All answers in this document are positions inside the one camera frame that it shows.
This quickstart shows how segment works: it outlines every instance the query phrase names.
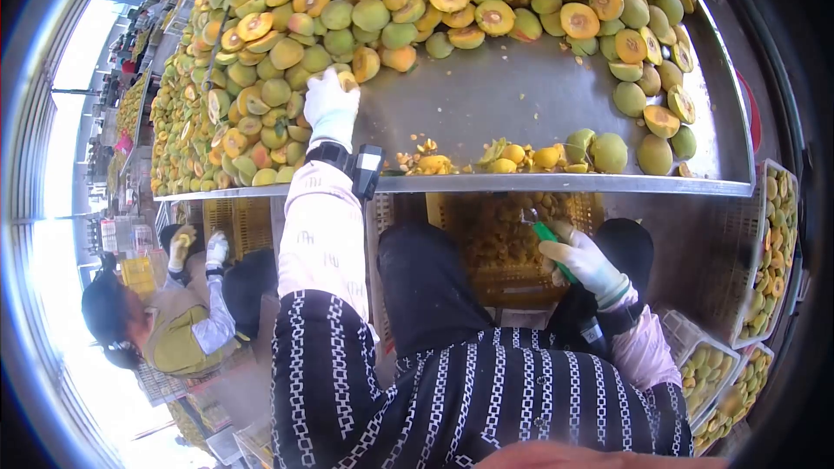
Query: woman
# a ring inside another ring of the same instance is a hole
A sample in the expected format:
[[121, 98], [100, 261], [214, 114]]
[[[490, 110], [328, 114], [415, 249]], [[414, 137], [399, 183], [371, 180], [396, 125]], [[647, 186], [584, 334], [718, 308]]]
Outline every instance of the woman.
[[111, 255], [84, 291], [87, 328], [115, 366], [136, 369], [144, 359], [172, 376], [200, 377], [256, 338], [260, 297], [277, 285], [272, 251], [248, 254], [224, 277], [223, 232], [211, 236], [205, 252], [195, 242], [189, 256], [195, 237], [190, 225], [170, 233], [168, 278], [145, 301], [119, 283]]
[[332, 68], [308, 88], [310, 150], [289, 187], [278, 256], [275, 467], [470, 467], [535, 440], [692, 455], [680, 372], [638, 296], [651, 237], [633, 221], [612, 220], [599, 232], [616, 236], [631, 251], [620, 256], [633, 261], [607, 257], [602, 242], [569, 225], [555, 228], [566, 244], [539, 247], [591, 297], [610, 333], [608, 359], [567, 350], [549, 330], [496, 327], [448, 235], [427, 224], [392, 226], [376, 261], [399, 372], [381, 386], [361, 205], [338, 157], [350, 152], [360, 91], [342, 91]]

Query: white glove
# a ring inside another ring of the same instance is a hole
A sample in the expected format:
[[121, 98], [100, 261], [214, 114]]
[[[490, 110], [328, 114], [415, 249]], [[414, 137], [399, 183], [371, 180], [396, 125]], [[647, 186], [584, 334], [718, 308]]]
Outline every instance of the white glove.
[[206, 245], [206, 270], [217, 270], [228, 256], [228, 241], [223, 231], [215, 231]]
[[563, 221], [554, 221], [551, 225], [562, 242], [542, 241], [539, 243], [542, 255], [567, 266], [570, 273], [596, 296], [600, 310], [618, 302], [631, 284], [628, 276], [617, 270], [584, 233]]
[[195, 239], [197, 239], [197, 231], [194, 230], [192, 225], [182, 225], [173, 233], [169, 244], [169, 271], [182, 271], [182, 267], [185, 266], [185, 259], [189, 256], [189, 247]]
[[359, 88], [346, 93], [339, 85], [336, 69], [329, 67], [322, 79], [307, 80], [304, 118], [313, 127], [310, 144], [317, 140], [335, 141], [353, 152], [354, 122], [360, 109]]

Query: black pants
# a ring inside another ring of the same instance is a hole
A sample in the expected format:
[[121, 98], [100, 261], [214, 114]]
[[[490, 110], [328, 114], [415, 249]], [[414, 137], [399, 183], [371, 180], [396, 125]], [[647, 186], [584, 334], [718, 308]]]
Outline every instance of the black pants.
[[[168, 225], [159, 234], [159, 244], [170, 254], [170, 243], [180, 225]], [[189, 247], [188, 257], [205, 250], [203, 228], [196, 227], [197, 240]], [[278, 271], [275, 268], [275, 254], [272, 249], [256, 250], [244, 258], [223, 276], [223, 299], [228, 312], [235, 319], [235, 330], [249, 339], [258, 337], [260, 328], [260, 300], [266, 293], [278, 288]]]
[[[599, 227], [594, 242], [642, 297], [654, 259], [649, 232], [635, 221], [614, 219]], [[444, 348], [496, 326], [469, 286], [457, 246], [433, 225], [406, 223], [383, 232], [377, 267], [398, 357]], [[588, 351], [579, 322], [596, 309], [594, 295], [577, 283], [546, 330], [556, 335], [560, 348]]]

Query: green knife handle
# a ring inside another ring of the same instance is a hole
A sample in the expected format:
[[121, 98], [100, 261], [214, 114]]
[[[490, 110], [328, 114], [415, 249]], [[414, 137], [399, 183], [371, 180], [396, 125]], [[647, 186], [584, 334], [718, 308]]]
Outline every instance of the green knife handle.
[[[559, 239], [556, 237], [556, 234], [551, 232], [550, 229], [547, 228], [547, 225], [545, 225], [541, 221], [533, 225], [533, 231], [542, 241], [555, 241], [557, 243], [559, 242]], [[568, 281], [570, 281], [570, 284], [576, 284], [578, 282], [577, 278], [570, 273], [570, 270], [568, 270], [567, 266], [561, 263], [557, 263], [556, 266], [558, 266], [559, 270], [561, 270], [562, 273], [565, 274], [565, 277], [568, 279]]]

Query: metal table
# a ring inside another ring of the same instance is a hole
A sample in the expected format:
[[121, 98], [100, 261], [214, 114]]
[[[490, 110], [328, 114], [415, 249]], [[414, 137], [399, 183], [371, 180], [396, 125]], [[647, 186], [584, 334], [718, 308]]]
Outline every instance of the metal table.
[[[354, 147], [382, 146], [393, 167], [396, 152], [414, 152], [411, 135], [425, 134], [456, 165], [480, 159], [483, 145], [505, 137], [534, 148], [564, 142], [588, 127], [615, 132], [629, 146], [621, 175], [465, 174], [382, 177], [378, 192], [660, 192], [748, 197], [755, 185], [749, 122], [735, 69], [703, 0], [685, 19], [695, 69], [684, 88], [695, 102], [691, 126], [698, 151], [687, 162], [695, 178], [643, 175], [636, 149], [648, 130], [614, 106], [619, 80], [602, 55], [577, 60], [560, 48], [561, 38], [545, 34], [532, 44], [508, 37], [489, 38], [476, 50], [456, 50], [434, 60], [420, 49], [419, 65], [409, 75], [382, 68], [362, 88]], [[662, 96], [650, 99], [660, 103]], [[168, 195], [158, 200], [188, 200], [286, 195], [288, 185], [245, 187]]]

